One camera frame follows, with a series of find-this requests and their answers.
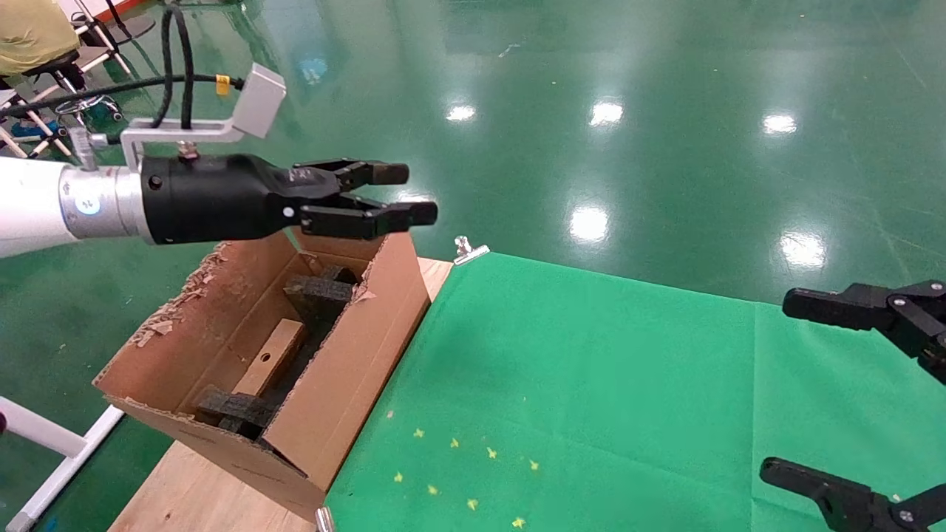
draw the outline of metal clip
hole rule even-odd
[[[328,506],[315,510],[315,532],[336,532],[332,511],[328,509]]]
[[[457,257],[453,259],[453,263],[457,266],[466,264],[474,258],[482,257],[483,255],[489,253],[489,246],[482,245],[474,249],[472,246],[470,246],[470,241],[467,237],[457,237],[453,240],[453,243],[457,244]]]
[[[96,150],[109,145],[105,133],[89,133],[85,128],[69,128],[69,138],[72,140],[76,158],[82,163],[82,169],[96,171]]]

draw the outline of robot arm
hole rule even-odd
[[[152,129],[135,119],[121,135],[125,167],[98,167],[84,130],[70,132],[81,167],[0,158],[0,257],[103,237],[260,239],[292,225],[373,239],[436,221],[434,203],[378,204],[352,194],[406,183],[406,165],[337,159],[279,168],[254,155],[197,153],[198,141],[264,136],[284,95],[282,78],[254,65],[228,120],[194,120],[193,130],[182,130],[176,120]],[[142,155],[142,143],[154,141],[177,142],[180,155]]]

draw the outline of green floor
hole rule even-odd
[[[946,4],[251,0],[189,8],[188,26],[199,72],[257,61],[289,86],[268,139],[206,151],[409,163],[409,186],[377,194],[439,203],[414,232],[428,257],[466,234],[766,302],[946,277]],[[139,43],[159,64],[158,32]],[[229,115],[234,97],[197,93],[196,115]],[[153,115],[158,100],[122,103]],[[0,393],[84,431],[104,407],[91,378],[207,249],[0,261]],[[40,529],[104,530],[167,445],[123,422]],[[0,438],[0,524],[57,461]]]

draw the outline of cardboard box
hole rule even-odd
[[[408,234],[295,239],[298,249],[284,233],[219,245],[94,384],[111,404],[312,521],[429,297]],[[195,421],[208,385],[233,390],[279,321],[299,319],[286,281],[329,264],[363,281],[263,433],[272,449]]]

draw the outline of green backdrop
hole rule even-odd
[[[490,254],[451,273],[327,504],[342,531],[824,531],[762,460],[911,496],[946,482],[944,409],[875,332]]]

